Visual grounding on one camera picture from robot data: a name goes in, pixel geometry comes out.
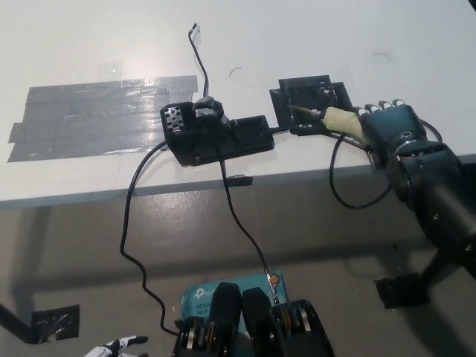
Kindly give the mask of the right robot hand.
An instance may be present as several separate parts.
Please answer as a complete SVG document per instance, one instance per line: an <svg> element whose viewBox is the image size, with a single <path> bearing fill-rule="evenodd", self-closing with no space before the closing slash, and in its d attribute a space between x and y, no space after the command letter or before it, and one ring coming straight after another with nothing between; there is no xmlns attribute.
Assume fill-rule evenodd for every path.
<svg viewBox="0 0 476 357"><path fill-rule="evenodd" d="M389 157L403 144L427 141L427 133L413 108L402 100L385 100L355 107L376 168L386 168Z"/></svg>

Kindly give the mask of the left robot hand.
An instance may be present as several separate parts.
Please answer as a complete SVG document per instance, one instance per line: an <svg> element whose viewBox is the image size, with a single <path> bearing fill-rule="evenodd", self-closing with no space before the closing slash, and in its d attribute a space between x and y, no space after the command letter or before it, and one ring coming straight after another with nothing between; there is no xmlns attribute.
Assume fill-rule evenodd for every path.
<svg viewBox="0 0 476 357"><path fill-rule="evenodd" d="M144 344L148 342L148 339L144 335L116 338L106 344L94 347L85 354L85 357L131 356L129 353L123 353L122 350L135 344Z"/></svg>

